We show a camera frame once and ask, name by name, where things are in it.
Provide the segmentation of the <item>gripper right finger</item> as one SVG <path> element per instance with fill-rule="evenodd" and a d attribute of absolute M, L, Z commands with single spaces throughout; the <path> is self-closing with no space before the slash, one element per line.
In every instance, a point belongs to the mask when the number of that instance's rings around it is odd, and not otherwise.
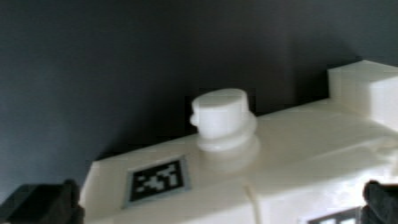
<path fill-rule="evenodd" d="M 372 180 L 363 197 L 361 224 L 398 224 L 398 184 L 381 184 Z"/>

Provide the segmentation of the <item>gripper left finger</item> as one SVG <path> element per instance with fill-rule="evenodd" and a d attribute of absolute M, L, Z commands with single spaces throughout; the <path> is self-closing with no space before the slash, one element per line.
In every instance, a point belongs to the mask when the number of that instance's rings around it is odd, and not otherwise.
<path fill-rule="evenodd" d="M 24 184 L 0 203 L 0 224 L 84 224 L 80 188 L 61 184 Z"/>

